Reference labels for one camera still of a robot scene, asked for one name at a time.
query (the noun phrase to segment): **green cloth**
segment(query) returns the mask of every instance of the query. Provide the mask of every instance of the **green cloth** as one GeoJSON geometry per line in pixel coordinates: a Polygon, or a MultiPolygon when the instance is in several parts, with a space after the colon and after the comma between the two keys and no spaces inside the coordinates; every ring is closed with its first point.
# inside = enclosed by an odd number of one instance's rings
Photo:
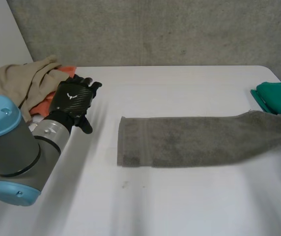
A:
{"type": "Polygon", "coordinates": [[[264,82],[251,94],[265,112],[281,114],[281,83],[264,82]]]}

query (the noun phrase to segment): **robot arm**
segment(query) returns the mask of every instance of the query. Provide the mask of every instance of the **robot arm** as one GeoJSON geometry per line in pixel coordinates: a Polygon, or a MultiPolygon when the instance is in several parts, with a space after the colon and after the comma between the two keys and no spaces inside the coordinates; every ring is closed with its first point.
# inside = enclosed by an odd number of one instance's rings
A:
{"type": "Polygon", "coordinates": [[[97,89],[91,78],[75,75],[61,82],[50,105],[50,114],[31,133],[19,109],[0,96],[0,200],[30,206],[41,194],[73,126],[86,134],[92,127],[86,119],[97,89]]]}

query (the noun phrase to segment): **beige cloth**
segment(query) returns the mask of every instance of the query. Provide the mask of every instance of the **beige cloth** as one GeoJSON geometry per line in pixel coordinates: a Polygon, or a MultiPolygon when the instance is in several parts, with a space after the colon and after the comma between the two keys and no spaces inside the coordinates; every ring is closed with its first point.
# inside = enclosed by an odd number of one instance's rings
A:
{"type": "Polygon", "coordinates": [[[5,65],[0,68],[0,94],[9,97],[20,107],[24,120],[30,121],[29,110],[69,77],[55,70],[60,66],[54,55],[25,65],[5,65]]]}

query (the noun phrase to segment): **table surface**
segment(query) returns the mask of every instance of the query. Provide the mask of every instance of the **table surface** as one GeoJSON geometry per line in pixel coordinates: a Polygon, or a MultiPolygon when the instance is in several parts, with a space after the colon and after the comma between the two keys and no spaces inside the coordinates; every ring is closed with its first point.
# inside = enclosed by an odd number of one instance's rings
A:
{"type": "Polygon", "coordinates": [[[120,118],[234,116],[260,110],[250,94],[279,82],[262,66],[79,67],[103,83],[88,110],[94,132],[74,128],[30,207],[0,202],[0,236],[263,236],[240,165],[116,166],[120,118]]]}

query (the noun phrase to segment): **gray towel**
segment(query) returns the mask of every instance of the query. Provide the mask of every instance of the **gray towel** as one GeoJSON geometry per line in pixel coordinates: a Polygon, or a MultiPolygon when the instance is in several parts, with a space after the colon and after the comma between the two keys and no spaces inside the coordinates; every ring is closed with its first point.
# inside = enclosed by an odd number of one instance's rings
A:
{"type": "Polygon", "coordinates": [[[281,145],[281,116],[124,118],[117,164],[193,167],[237,163],[281,145]]]}

